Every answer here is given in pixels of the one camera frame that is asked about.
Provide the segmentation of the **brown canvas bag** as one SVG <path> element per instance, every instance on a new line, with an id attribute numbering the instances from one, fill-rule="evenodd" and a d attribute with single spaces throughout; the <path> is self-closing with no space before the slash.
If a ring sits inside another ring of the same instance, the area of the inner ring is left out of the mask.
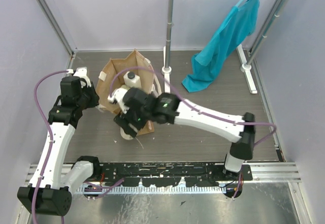
<path id="1" fill-rule="evenodd" d="M 141 79 L 141 85 L 144 92 L 159 96 L 161 86 L 154 73 L 151 62 L 140 52 L 134 50 L 125 59 L 110 59 L 99 75 L 99 81 L 96 87 L 96 93 L 99 95 L 99 108 L 110 110 L 111 104 L 108 102 L 108 95 L 112 94 L 115 89 L 127 87 L 124 83 L 123 76 L 126 72 L 134 72 Z M 137 136 L 154 132 L 153 122 L 148 120 L 145 126 L 139 130 Z"/>

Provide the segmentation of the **white square bottle black cap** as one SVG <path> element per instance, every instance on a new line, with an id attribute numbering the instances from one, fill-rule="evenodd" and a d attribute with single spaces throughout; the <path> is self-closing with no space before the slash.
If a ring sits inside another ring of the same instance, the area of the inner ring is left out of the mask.
<path id="1" fill-rule="evenodd" d="M 125 85 L 129 88 L 132 88 L 132 87 L 139 88 L 139 89 L 142 88 L 141 79 L 134 72 L 131 72 L 131 71 L 126 72 L 123 76 L 123 79 L 124 79 Z"/>

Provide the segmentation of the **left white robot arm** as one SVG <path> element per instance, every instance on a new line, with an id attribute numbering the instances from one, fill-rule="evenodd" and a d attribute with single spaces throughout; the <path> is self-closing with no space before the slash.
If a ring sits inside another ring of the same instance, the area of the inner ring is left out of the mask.
<path id="1" fill-rule="evenodd" d="M 86 180 L 97 181 L 102 175 L 99 159 L 81 156 L 62 176 L 63 162 L 83 111 L 99 105 L 93 83 L 86 75 L 62 78 L 61 94 L 48 118 L 48 134 L 38 166 L 28 186 L 20 187 L 17 197 L 33 218 L 37 214 L 65 216 L 72 195 Z"/>

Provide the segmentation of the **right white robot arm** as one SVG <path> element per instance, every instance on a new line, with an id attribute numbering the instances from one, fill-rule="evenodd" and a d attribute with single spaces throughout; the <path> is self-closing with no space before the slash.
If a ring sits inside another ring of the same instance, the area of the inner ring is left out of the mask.
<path id="1" fill-rule="evenodd" d="M 224 114 L 172 93 L 155 96 L 136 87 L 118 88 L 108 96 L 108 101 L 120 108 L 114 121 L 126 139 L 135 138 L 149 121 L 191 126 L 219 135 L 231 143 L 222 168 L 228 180 L 235 180 L 241 174 L 243 163 L 252 159 L 255 128 L 251 113 Z"/>

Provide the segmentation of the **beige round bottle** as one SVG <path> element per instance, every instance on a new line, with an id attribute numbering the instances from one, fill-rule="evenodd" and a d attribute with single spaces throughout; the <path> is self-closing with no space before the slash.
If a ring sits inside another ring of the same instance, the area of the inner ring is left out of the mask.
<path id="1" fill-rule="evenodd" d="M 125 139 L 125 140 L 132 140 L 132 139 L 134 139 L 134 137 L 131 136 L 131 135 L 129 135 L 129 134 L 127 134 L 127 133 L 123 130 L 123 128 L 120 128 L 120 134 L 121 134 L 121 137 L 122 137 L 123 139 Z"/>

